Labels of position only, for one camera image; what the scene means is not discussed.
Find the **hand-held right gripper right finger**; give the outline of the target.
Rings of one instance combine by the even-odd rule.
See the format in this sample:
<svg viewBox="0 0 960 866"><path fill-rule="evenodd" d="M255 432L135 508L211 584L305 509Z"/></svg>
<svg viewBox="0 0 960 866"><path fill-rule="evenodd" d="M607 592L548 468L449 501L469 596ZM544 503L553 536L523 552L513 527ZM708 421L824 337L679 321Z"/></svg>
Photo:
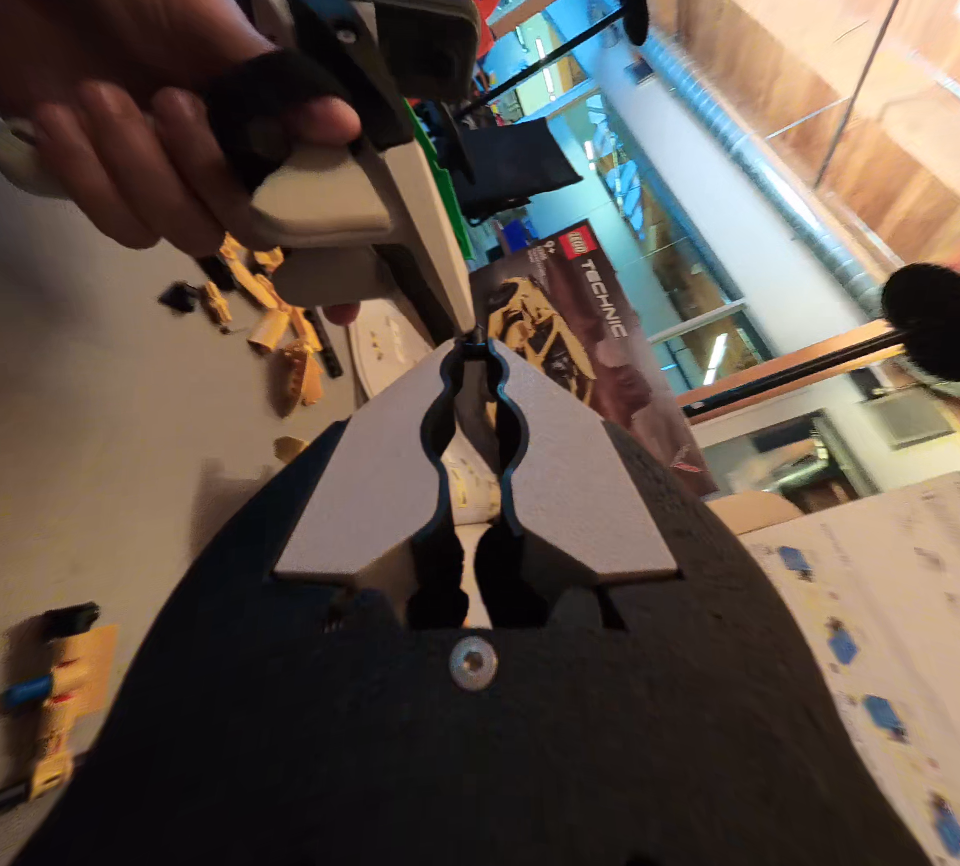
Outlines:
<svg viewBox="0 0 960 866"><path fill-rule="evenodd" d="M573 589L678 579L610 424L505 345L485 360L501 500L477 546L486 612L548 615Z"/></svg>

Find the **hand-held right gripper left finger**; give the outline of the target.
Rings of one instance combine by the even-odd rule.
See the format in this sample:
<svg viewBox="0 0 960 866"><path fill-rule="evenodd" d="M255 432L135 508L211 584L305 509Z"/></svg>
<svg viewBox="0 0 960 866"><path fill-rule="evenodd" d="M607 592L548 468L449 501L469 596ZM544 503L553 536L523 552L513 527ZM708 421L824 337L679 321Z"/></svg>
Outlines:
<svg viewBox="0 0 960 866"><path fill-rule="evenodd" d="M464 346L438 347L352 416L279 554L278 578L378 591L399 619L466 618L441 461Z"/></svg>

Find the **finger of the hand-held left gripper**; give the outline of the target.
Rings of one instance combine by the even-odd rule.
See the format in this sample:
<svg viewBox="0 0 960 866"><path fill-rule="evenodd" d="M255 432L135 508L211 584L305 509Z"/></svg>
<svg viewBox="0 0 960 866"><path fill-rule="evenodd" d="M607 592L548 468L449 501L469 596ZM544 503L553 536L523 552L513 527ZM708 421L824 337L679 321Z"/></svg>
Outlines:
<svg viewBox="0 0 960 866"><path fill-rule="evenodd" d="M412 140L380 153L378 161L377 190L390 213L390 233L374 251L431 340L471 333L469 272L423 148Z"/></svg>

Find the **pile of yellow brick pieces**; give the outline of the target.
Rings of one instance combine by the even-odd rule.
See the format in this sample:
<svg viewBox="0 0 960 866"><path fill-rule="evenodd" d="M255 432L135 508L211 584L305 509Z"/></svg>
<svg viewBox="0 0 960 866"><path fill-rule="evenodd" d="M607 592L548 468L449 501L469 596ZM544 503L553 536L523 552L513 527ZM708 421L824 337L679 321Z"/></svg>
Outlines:
<svg viewBox="0 0 960 866"><path fill-rule="evenodd" d="M201 281L176 280L157 297L175 316L205 315L222 336L240 336L248 350L270 360L278 379L279 413L291 416L325 396L328 381L345 378L344 364L319 311L294 306L276 284L281 248L250 250L225 235L218 252L196 260Z"/></svg>

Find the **small yellow black brick assembly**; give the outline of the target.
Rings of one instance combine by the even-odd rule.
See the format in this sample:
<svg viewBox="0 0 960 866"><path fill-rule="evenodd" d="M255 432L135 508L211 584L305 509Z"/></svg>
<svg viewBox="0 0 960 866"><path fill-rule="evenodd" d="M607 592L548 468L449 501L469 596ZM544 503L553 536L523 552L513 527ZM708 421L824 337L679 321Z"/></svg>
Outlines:
<svg viewBox="0 0 960 866"><path fill-rule="evenodd" d="M2 788L4 813L66 786L84 761L71 738L78 720L107 706L117 643L117 626L101 624L101 615L92 601L46 610L39 622L46 671L2 690L2 716L37 716L27 770Z"/></svg>

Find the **grey desk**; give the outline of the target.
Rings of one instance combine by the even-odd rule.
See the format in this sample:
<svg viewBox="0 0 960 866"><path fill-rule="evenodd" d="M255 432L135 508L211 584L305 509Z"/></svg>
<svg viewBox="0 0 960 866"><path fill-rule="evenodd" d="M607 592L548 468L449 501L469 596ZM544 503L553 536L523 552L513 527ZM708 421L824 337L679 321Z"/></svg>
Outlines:
<svg viewBox="0 0 960 866"><path fill-rule="evenodd" d="M365 403L330 329L345 375L282 417L245 299L227 335L158 303L200 277L2 182L2 686L42 668L34 617L94 601L118 625L114 695L190 561L281 468L276 438L313 440Z"/></svg>

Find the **person's left hand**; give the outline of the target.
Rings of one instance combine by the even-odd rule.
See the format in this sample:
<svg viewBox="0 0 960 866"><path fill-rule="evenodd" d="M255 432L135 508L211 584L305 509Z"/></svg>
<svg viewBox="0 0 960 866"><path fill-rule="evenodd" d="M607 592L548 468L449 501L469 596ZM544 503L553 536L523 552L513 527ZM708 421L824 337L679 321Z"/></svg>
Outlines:
<svg viewBox="0 0 960 866"><path fill-rule="evenodd" d="M117 244L274 247L200 93L277 48L234 0L1 0L2 117Z"/></svg>

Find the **green plastic bin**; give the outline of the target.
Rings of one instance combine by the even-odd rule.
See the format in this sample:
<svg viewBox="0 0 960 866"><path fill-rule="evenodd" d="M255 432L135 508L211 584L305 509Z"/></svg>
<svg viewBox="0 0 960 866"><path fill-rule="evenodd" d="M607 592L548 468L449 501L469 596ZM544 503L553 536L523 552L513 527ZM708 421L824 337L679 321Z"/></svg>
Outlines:
<svg viewBox="0 0 960 866"><path fill-rule="evenodd" d="M407 103L405 103L405 105L408 118L410 119L414 129L414 138L423 152L430 174L433 178L434 185L436 186L450 222L454 223L456 215L460 213L460 207L457 202L450 173L440 164L438 152L424 124L421 122L420 118L410 107L410 105Z"/></svg>

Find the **black fabric panel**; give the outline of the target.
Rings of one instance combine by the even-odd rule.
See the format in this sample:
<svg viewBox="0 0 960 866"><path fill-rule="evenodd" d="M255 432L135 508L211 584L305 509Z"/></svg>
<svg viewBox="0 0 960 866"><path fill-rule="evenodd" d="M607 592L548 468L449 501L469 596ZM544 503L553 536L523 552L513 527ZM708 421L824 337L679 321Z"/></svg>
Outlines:
<svg viewBox="0 0 960 866"><path fill-rule="evenodd" d="M462 215L485 221L582 181L546 119L509 126L451 127L438 148Z"/></svg>

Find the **toy car box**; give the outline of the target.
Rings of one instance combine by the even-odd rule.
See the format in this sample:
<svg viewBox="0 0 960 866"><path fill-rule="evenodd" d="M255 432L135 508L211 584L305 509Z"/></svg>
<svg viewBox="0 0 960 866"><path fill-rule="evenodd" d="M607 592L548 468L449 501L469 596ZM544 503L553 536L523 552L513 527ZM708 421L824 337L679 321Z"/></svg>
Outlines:
<svg viewBox="0 0 960 866"><path fill-rule="evenodd" d="M470 274L476 318L699 497L718 487L615 267L582 220Z"/></svg>

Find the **black round ceiling lamp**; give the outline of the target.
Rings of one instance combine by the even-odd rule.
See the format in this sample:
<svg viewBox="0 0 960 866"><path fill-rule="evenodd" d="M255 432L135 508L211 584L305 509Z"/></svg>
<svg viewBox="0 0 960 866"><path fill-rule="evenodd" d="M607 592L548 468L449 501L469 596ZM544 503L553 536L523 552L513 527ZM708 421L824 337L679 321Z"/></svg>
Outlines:
<svg viewBox="0 0 960 866"><path fill-rule="evenodd" d="M495 100L518 88L522 83L531 80L543 71L549 72L551 66L571 55L584 43L605 32L612 26L622 23L623 32L634 46L642 46L646 41L650 29L650 12L647 0L618 0L619 7L604 15L582 32L562 43L549 54L540 57L535 63L519 71L510 80L489 89L481 96L472 99L452 115L454 121L461 121L474 114Z"/></svg>
<svg viewBox="0 0 960 866"><path fill-rule="evenodd" d="M676 402L691 422L707 422L888 359L901 360L925 388L958 396L958 271L906 265L883 285L879 305L878 320L683 393Z"/></svg>

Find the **silver ventilation duct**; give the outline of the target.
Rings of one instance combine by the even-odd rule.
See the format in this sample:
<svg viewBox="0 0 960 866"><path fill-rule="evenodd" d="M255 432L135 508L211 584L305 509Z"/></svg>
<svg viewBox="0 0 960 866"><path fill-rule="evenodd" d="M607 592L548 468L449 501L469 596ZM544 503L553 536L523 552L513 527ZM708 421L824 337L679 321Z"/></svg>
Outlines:
<svg viewBox="0 0 960 866"><path fill-rule="evenodd" d="M670 39L653 30L596 54L630 141L766 328L838 330L880 315L883 277L810 187Z"/></svg>

